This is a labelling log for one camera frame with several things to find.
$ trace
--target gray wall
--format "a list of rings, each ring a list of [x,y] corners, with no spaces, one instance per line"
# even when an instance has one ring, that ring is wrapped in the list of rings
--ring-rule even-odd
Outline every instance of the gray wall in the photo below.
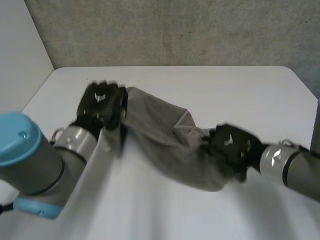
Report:
[[[320,96],[319,0],[25,0],[55,68],[281,65]]]

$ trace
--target cloth fold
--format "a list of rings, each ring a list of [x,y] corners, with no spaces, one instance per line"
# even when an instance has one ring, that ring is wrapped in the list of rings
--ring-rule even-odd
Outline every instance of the cloth fold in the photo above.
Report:
[[[234,179],[221,154],[208,155],[199,148],[209,130],[196,127],[187,109],[129,87],[122,123],[134,132],[148,159],[167,177],[212,192]]]

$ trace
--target black cable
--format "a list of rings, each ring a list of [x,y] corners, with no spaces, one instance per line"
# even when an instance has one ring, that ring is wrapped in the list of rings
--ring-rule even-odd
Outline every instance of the black cable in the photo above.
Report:
[[[13,202],[11,202],[9,204],[6,204],[6,205],[0,205],[0,215],[3,212],[11,211],[13,209],[14,209],[14,203]]]

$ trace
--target light blue joint cap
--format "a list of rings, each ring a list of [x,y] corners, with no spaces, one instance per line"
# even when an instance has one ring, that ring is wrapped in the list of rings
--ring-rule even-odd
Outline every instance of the light blue joint cap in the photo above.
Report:
[[[18,196],[13,202],[13,209],[47,219],[56,219],[64,208]]]
[[[20,112],[0,113],[0,167],[27,159],[39,147],[42,133],[37,124]]]

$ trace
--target glove logo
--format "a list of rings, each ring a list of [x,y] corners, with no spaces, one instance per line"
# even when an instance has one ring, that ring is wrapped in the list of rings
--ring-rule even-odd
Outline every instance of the glove logo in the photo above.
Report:
[[[234,143],[234,140],[232,139],[232,136],[230,134],[230,139],[228,141],[224,141],[224,146],[228,146],[230,144],[233,144]]]

